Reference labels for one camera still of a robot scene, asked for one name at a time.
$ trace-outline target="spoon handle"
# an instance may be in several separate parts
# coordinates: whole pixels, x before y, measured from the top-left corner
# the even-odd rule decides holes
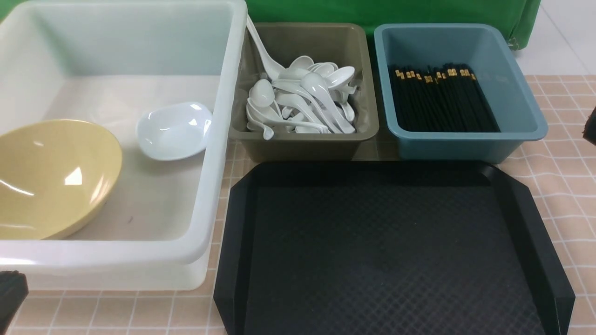
[[[271,78],[271,80],[276,80],[280,76],[280,71],[283,70],[284,67],[280,65],[280,63],[277,63],[273,58],[271,58],[271,56],[265,49],[263,41],[261,41],[259,33],[257,32],[257,28],[255,28],[254,26],[253,20],[250,18],[249,15],[247,15],[246,17],[246,28],[248,28],[250,36],[253,38],[254,44],[256,45],[257,50],[259,51],[259,55],[261,57],[263,67],[265,68],[265,72],[267,72],[267,75],[269,76],[269,78]]]
[[[246,118],[249,120],[249,122],[251,122],[252,124],[260,127],[263,129],[263,139],[265,139],[265,141],[269,141],[270,139],[273,138],[274,132],[273,129],[271,129],[271,127],[265,125],[264,123],[261,123],[259,121],[257,121],[249,112],[249,105],[246,105]]]

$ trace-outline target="blue plastic tray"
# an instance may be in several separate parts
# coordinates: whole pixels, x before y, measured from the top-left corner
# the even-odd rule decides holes
[[[548,131],[544,115],[498,30],[484,24],[385,24],[374,34],[381,92],[399,155],[411,160],[500,163],[525,141]],[[500,133],[410,132],[398,125],[388,66],[466,63],[476,73]]]

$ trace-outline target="white plastic bin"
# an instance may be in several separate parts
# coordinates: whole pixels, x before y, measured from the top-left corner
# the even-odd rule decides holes
[[[0,24],[0,134],[87,120],[112,131],[124,152],[95,220],[65,241],[0,241],[0,270],[25,273],[34,290],[203,282],[246,15],[238,0],[46,0],[19,5]],[[144,157],[137,119],[184,101],[213,112],[207,150],[178,162]]]

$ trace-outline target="textured tray surface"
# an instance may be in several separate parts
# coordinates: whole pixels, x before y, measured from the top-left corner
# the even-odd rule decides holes
[[[377,182],[259,189],[247,335],[544,333],[488,180]]]

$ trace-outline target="yellow bowl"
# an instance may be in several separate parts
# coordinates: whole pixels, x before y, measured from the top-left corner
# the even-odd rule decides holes
[[[114,188],[122,148],[102,126],[49,120],[0,136],[0,240],[60,239]]]

